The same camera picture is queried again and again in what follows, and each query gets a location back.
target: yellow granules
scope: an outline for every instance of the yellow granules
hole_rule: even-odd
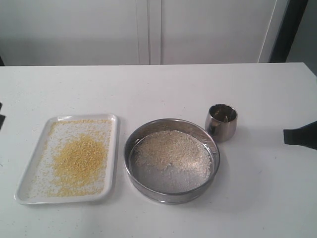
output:
[[[93,184],[105,172],[107,150],[104,143],[82,133],[56,150],[52,163],[55,178],[51,183],[59,189],[48,191],[48,197],[81,196],[98,192]]]

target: round sieve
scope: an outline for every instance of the round sieve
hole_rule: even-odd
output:
[[[186,151],[180,154],[181,166],[170,164],[164,168],[154,166],[151,162],[153,158],[145,157],[140,153],[144,143],[152,145],[154,143],[153,135],[156,139],[160,136],[171,134],[176,141],[175,150],[178,149],[177,135],[180,139],[190,140],[197,144],[200,151],[193,154],[189,151],[189,156],[200,156],[202,158],[185,158]],[[168,145],[169,141],[161,142],[159,145]],[[162,160],[169,156],[169,151],[164,151],[164,147],[153,145],[152,150],[158,150],[155,153],[156,159],[162,153]],[[145,196],[164,203],[184,203],[195,199],[201,195],[212,183],[218,170],[220,155],[217,145],[213,139],[199,126],[180,119],[159,119],[149,122],[136,129],[128,138],[125,144],[125,166],[133,185]]]

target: white tray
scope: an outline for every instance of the white tray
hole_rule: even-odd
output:
[[[55,117],[49,119],[14,195],[15,200],[20,204],[66,203],[94,201],[106,196],[112,186],[117,127],[118,118],[112,114]],[[54,174],[53,168],[48,166],[53,161],[53,149],[58,144],[63,144],[63,142],[72,136],[89,133],[92,130],[101,131],[105,135],[105,138],[102,137],[102,142],[108,150],[107,158],[105,158],[106,171],[93,184],[94,187],[98,187],[98,192],[80,196],[47,195],[48,190],[58,190],[58,187],[54,187],[55,185],[52,185],[50,182],[54,178]]]

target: sieve rim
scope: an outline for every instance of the sieve rim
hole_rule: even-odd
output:
[[[216,148],[216,151],[215,152],[212,152],[211,153],[211,156],[213,153],[216,153],[217,156],[218,156],[218,164],[217,166],[214,168],[213,172],[210,174],[209,178],[201,185],[191,189],[191,190],[188,190],[188,191],[184,191],[184,192],[161,192],[161,191],[157,191],[157,190],[153,190],[145,185],[143,185],[141,182],[139,182],[132,174],[128,164],[129,164],[129,161],[130,161],[130,153],[128,153],[127,155],[127,143],[130,141],[130,139],[132,138],[132,136],[134,134],[136,134],[139,130],[151,125],[151,124],[155,124],[155,123],[158,123],[158,122],[164,122],[164,121],[179,121],[179,122],[184,122],[186,124],[189,124],[190,126],[193,126],[193,127],[196,127],[197,129],[201,130],[209,139],[210,141],[214,144],[215,148]],[[128,137],[125,145],[124,145],[124,166],[128,172],[128,175],[131,179],[134,180],[134,182],[136,182],[138,185],[140,185],[141,187],[143,187],[144,189],[148,190],[148,191],[151,191],[153,193],[156,193],[156,194],[160,194],[160,195],[166,195],[166,196],[181,196],[181,195],[186,195],[186,194],[189,194],[189,193],[193,193],[203,187],[205,187],[206,185],[208,185],[215,177],[216,173],[218,172],[218,169],[219,169],[219,166],[220,166],[220,152],[219,152],[219,148],[218,148],[218,145],[216,144],[216,142],[213,140],[213,138],[200,126],[190,122],[190,121],[187,121],[187,120],[183,120],[183,119],[174,119],[174,118],[165,118],[165,119],[157,119],[157,120],[153,120],[153,121],[150,121],[148,123],[145,123],[143,124],[142,126],[138,127],[136,130],[133,131],[133,133]]]

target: stainless steel cup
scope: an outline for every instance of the stainless steel cup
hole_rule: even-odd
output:
[[[226,104],[215,104],[209,108],[205,129],[216,142],[229,140],[237,128],[237,111]]]

